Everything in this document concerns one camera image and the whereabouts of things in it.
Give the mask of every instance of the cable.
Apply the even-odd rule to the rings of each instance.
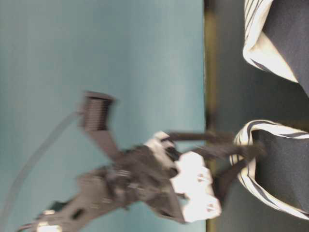
[[[26,225],[23,225],[21,227],[18,228],[18,230],[16,232],[22,232],[24,230],[27,230],[27,229],[30,229],[32,226],[32,224],[26,224]]]
[[[57,140],[57,138],[63,133],[63,131],[71,124],[73,119],[78,116],[77,112],[71,113],[66,116],[56,127],[52,130],[52,132],[48,135],[46,140],[39,146],[37,150],[29,157],[17,177],[15,178],[13,184],[10,187],[8,195],[5,200],[4,207],[0,214],[0,232],[4,232],[8,218],[13,209],[13,205],[17,199],[17,196],[21,190],[21,187],[30,174],[31,170],[37,164],[37,162],[42,158],[44,153],[48,150],[48,148]]]

